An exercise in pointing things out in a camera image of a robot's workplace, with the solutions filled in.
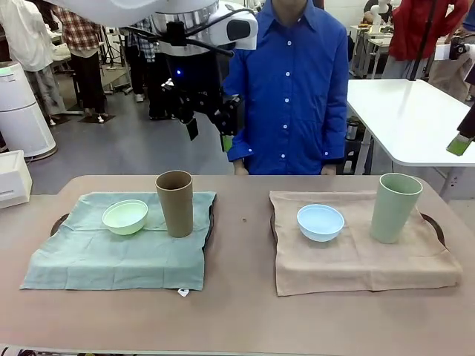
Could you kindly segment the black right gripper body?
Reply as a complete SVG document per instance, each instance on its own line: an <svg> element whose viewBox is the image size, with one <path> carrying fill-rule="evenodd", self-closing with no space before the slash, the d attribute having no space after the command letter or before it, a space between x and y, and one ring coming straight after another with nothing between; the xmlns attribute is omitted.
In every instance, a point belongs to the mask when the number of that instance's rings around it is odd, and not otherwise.
<svg viewBox="0 0 475 356"><path fill-rule="evenodd" d="M475 106L472 105L457 128L460 135L467 139L475 137Z"/></svg>

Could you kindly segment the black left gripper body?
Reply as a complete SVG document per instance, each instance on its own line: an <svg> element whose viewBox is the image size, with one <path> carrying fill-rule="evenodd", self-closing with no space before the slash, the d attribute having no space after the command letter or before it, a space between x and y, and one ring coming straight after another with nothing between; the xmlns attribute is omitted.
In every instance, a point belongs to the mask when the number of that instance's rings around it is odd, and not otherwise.
<svg viewBox="0 0 475 356"><path fill-rule="evenodd" d="M206 115L212 122L223 103L222 87L205 82L198 90L179 88L171 79L161 84L161 105L168 116L188 123L194 113Z"/></svg>

